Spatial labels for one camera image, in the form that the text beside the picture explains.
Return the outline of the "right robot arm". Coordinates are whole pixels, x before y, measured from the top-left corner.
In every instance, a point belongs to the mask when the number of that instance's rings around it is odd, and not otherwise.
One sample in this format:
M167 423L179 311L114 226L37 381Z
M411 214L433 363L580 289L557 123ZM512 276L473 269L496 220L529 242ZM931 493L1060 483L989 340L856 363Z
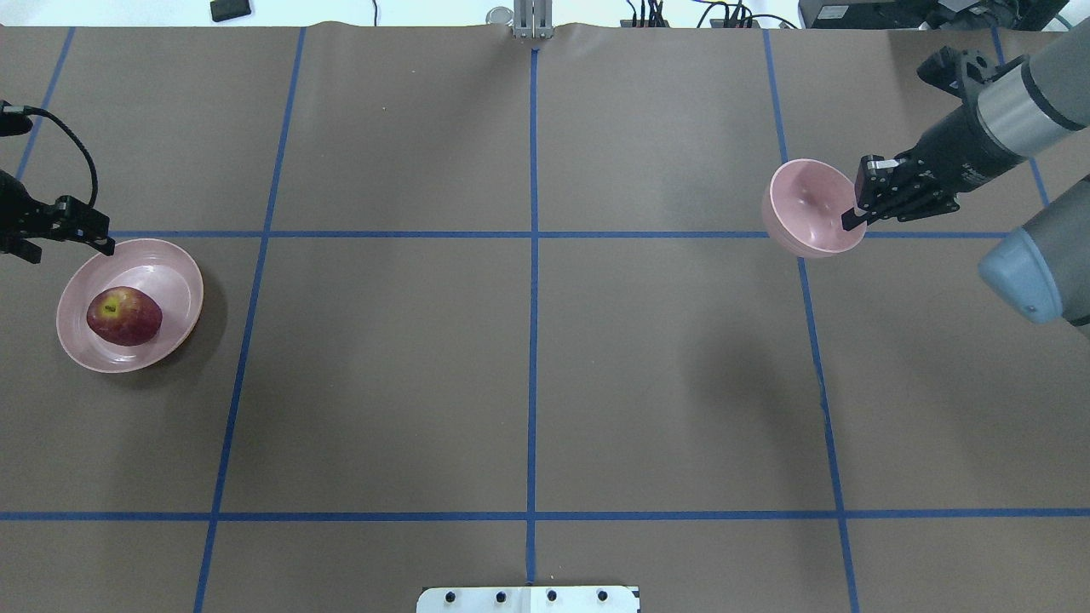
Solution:
M1082 132L1087 57L1087 22L1001 65L949 46L930 55L916 75L961 104L909 151L861 158L841 229L956 212L959 195ZM1063 318L1087 333L1087 178L1004 237L978 263L978 275L1030 322Z

